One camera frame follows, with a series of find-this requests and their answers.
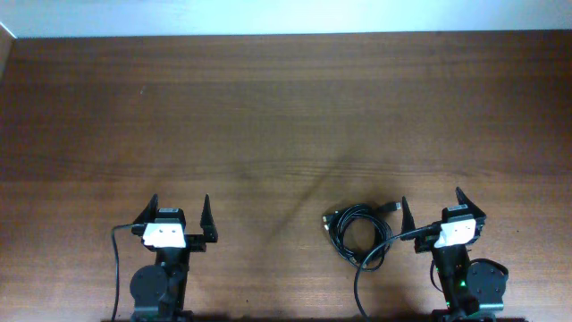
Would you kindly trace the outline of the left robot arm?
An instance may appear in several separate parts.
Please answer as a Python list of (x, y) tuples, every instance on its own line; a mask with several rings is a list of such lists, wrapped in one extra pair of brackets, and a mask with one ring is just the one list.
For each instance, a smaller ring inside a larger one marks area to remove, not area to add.
[(132, 321), (192, 321), (184, 309), (192, 253), (206, 251), (208, 243), (218, 242), (210, 198), (205, 196), (199, 226), (202, 233), (186, 233), (181, 208), (161, 208), (155, 194), (134, 220), (131, 232), (142, 245), (156, 254), (155, 263), (140, 268), (130, 280), (134, 300)]

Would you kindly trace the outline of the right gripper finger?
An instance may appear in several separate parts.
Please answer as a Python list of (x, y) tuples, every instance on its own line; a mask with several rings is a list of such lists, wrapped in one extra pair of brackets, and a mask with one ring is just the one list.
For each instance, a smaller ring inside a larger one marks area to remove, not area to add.
[(405, 196), (403, 196), (401, 199), (401, 210), (402, 210), (402, 223), (401, 223), (400, 239), (402, 241), (414, 240), (416, 238), (415, 220), (412, 216), (407, 198)]
[(466, 205), (467, 210), (474, 216), (475, 220), (485, 220), (486, 214), (473, 201), (471, 201), (460, 187), (455, 189), (459, 205)]

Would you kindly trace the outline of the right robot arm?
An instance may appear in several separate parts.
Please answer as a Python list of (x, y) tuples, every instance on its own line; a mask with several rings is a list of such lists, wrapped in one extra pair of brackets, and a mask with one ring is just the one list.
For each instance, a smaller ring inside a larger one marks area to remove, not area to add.
[(407, 200), (403, 213), (401, 240), (415, 242), (415, 252), (432, 254), (432, 282), (439, 282), (446, 309), (436, 309), (432, 321), (494, 321), (504, 309), (503, 295), (509, 271), (487, 258), (471, 259), (468, 247), (484, 229), (486, 214), (467, 195), (455, 190), (457, 206), (444, 208), (442, 219), (417, 228)]

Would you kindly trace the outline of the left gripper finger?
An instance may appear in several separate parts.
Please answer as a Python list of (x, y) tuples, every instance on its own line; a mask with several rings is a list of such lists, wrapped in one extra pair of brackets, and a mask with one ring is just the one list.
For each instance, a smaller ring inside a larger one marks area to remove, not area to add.
[(158, 210), (158, 195), (154, 194), (151, 197), (151, 200), (147, 203), (146, 207), (133, 221), (133, 224), (143, 225), (143, 224), (153, 223), (156, 219), (157, 210)]
[(205, 195), (204, 205), (200, 218), (200, 227), (203, 230), (203, 238), (205, 243), (218, 242), (218, 232), (212, 215), (211, 203), (209, 195)]

